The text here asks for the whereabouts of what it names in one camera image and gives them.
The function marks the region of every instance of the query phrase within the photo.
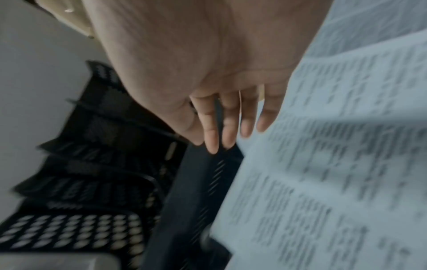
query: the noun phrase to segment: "skin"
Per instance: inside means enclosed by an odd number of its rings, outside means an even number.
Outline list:
[[[196,145],[219,147],[276,119],[332,0],[84,0],[129,94]],[[255,123],[257,86],[265,103]],[[194,114],[189,100],[194,104]]]

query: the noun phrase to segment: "wall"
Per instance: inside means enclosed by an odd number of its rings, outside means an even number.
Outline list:
[[[107,61],[100,45],[20,0],[0,3],[0,221],[16,208],[10,188],[46,157],[35,146],[57,136],[90,73]]]

